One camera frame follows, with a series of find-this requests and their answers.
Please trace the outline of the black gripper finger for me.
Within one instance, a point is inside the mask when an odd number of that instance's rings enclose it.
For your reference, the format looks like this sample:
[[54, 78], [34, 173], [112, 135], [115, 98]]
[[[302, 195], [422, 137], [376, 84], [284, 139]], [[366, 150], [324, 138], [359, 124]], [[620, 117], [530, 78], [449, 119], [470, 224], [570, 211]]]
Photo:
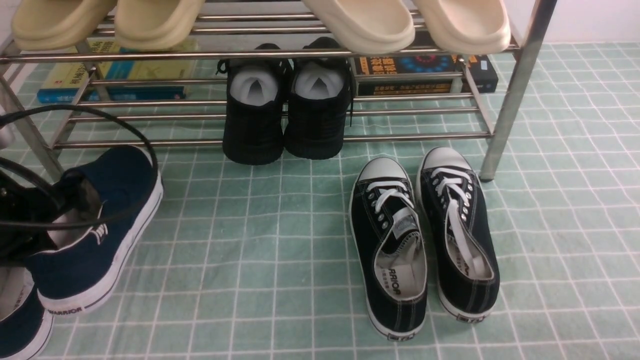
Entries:
[[98, 226], [104, 203], [83, 170], [71, 169], [52, 185], [61, 199], [52, 215], [53, 226]]

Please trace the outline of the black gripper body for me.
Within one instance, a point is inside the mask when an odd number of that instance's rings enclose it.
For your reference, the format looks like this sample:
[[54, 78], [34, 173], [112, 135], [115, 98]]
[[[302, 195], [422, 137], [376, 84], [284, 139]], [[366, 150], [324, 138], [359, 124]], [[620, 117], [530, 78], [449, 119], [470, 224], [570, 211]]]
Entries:
[[25, 187], [1, 173], [0, 264], [17, 267], [38, 252], [56, 249], [48, 230], [35, 223], [50, 224], [63, 209], [62, 192], [44, 180]]

